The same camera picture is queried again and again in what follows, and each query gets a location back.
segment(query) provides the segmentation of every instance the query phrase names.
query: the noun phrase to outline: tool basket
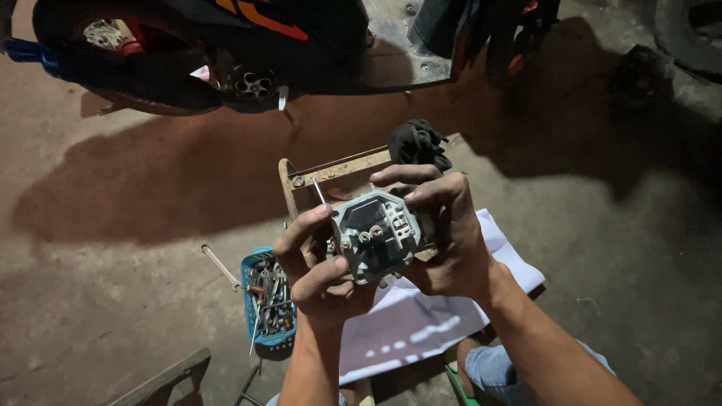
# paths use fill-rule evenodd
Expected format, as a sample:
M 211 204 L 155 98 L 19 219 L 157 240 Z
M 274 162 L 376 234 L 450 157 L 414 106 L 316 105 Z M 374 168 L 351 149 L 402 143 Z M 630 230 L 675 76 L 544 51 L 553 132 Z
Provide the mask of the tool basket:
M 253 327 L 256 325 L 256 310 L 253 307 L 253 301 L 255 298 L 249 292 L 245 290 L 245 287 L 251 284 L 251 267 L 259 261 L 264 259 L 274 258 L 273 248 L 269 246 L 262 246 L 254 249 L 251 255 L 246 256 L 240 262 L 240 281 L 243 283 L 241 287 L 243 289 L 243 309 L 245 311 L 245 328 L 248 330 L 248 338 L 251 342 L 261 345 L 267 345 L 269 347 L 273 345 L 281 344 L 287 339 L 293 337 L 296 334 L 297 317 L 293 316 L 293 328 L 288 331 L 281 331 L 275 334 L 267 336 L 260 335 L 258 332 L 257 337 L 253 337 Z

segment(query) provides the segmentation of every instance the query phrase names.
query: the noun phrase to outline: carburetor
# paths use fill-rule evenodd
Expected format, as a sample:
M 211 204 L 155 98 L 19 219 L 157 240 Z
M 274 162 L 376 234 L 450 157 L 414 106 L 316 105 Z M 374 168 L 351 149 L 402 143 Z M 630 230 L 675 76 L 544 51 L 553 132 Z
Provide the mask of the carburetor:
M 433 247 L 431 216 L 411 212 L 403 198 L 374 185 L 371 192 L 335 207 L 331 219 L 336 251 L 348 259 L 358 284 L 379 281 Z

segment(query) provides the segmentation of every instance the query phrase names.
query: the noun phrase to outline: motorcycle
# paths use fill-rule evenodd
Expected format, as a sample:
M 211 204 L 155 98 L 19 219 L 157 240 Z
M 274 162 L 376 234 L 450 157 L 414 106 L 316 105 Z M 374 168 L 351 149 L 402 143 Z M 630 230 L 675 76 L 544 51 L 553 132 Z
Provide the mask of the motorcycle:
M 38 0 L 36 42 L 0 51 L 147 113 L 241 113 L 301 95 L 373 95 L 454 82 L 489 42 L 487 80 L 509 85 L 560 0 Z

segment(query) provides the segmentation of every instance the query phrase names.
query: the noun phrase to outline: human hand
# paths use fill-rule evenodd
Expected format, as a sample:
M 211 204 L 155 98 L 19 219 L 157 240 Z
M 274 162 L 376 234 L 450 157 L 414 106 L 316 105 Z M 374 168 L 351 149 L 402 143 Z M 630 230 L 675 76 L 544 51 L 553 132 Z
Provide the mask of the human hand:
M 434 219 L 438 254 L 428 262 L 414 260 L 400 271 L 403 276 L 426 295 L 488 296 L 490 269 L 503 265 L 484 243 L 466 176 L 442 176 L 434 165 L 392 165 L 374 173 L 371 181 L 380 187 L 419 185 L 404 201 L 412 209 L 428 210 Z
M 322 204 L 302 213 L 276 240 L 273 253 L 291 286 L 291 298 L 311 324 L 343 325 L 367 313 L 377 284 L 357 285 L 343 256 L 326 260 L 331 229 L 331 205 Z

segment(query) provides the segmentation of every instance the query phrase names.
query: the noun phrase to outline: forearm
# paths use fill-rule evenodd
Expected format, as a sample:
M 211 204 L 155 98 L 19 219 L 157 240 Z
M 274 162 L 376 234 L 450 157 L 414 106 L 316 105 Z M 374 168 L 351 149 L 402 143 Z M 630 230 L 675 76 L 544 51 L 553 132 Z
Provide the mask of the forearm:
M 486 289 L 476 302 L 540 403 L 640 405 L 616 376 L 529 299 L 505 265 L 492 265 Z
M 298 312 L 291 362 L 278 406 L 339 404 L 339 354 L 343 325 L 312 325 Z

